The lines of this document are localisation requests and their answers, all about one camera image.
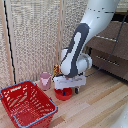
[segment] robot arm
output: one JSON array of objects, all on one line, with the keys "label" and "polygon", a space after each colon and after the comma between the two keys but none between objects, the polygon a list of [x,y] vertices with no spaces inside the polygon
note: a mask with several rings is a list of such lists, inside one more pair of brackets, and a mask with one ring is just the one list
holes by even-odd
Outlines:
[{"label": "robot arm", "polygon": [[75,77],[91,67],[91,58],[83,54],[82,50],[92,37],[108,26],[118,3],[119,0],[89,0],[69,47],[62,50],[61,72],[66,77]]}]

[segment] woven cabinet door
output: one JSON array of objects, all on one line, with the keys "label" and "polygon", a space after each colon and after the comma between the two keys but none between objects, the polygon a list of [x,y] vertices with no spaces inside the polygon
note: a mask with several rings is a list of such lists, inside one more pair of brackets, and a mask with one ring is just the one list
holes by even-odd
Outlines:
[{"label": "woven cabinet door", "polygon": [[6,0],[16,82],[53,73],[60,0]]},{"label": "woven cabinet door", "polygon": [[0,0],[0,88],[14,84],[4,1]]},{"label": "woven cabinet door", "polygon": [[128,10],[128,0],[120,0],[116,11],[117,12],[126,12]]}]

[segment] red basket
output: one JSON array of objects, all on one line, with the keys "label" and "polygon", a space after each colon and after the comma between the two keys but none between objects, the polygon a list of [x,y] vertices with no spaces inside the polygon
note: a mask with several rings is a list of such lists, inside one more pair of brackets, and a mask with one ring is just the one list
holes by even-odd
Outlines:
[{"label": "red basket", "polygon": [[48,128],[58,111],[52,100],[31,81],[0,90],[0,99],[16,128]]}]

